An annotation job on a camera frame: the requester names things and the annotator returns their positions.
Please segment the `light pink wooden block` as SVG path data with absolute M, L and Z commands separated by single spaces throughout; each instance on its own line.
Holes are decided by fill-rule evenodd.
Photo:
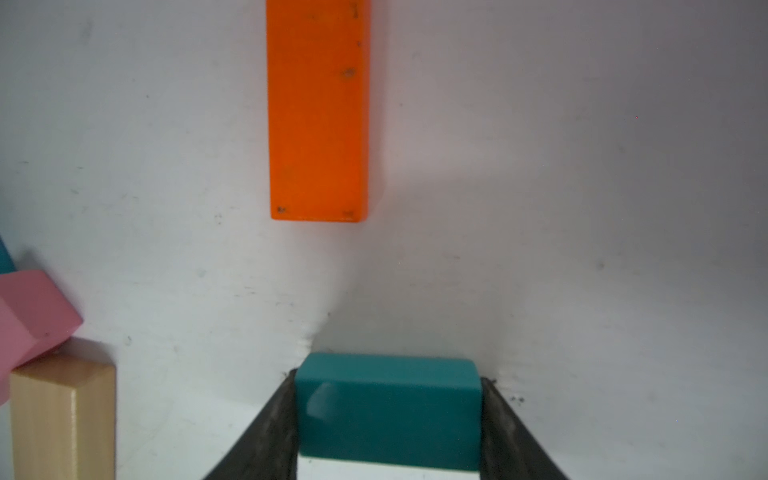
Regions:
M 12 370 L 69 339 L 83 319 L 43 270 L 1 276 L 1 402 Z

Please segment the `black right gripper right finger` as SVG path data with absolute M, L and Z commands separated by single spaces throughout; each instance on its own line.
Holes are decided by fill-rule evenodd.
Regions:
M 568 480 L 513 411 L 495 382 L 487 377 L 482 377 L 481 382 L 480 478 Z

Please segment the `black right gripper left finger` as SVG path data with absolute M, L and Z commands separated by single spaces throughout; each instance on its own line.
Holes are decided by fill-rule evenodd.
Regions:
M 206 480 L 295 480 L 299 428 L 291 370 Z

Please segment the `orange wooden block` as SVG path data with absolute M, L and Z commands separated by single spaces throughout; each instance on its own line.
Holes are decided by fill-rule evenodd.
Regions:
M 265 6 L 271 216 L 361 222 L 368 213 L 371 5 Z

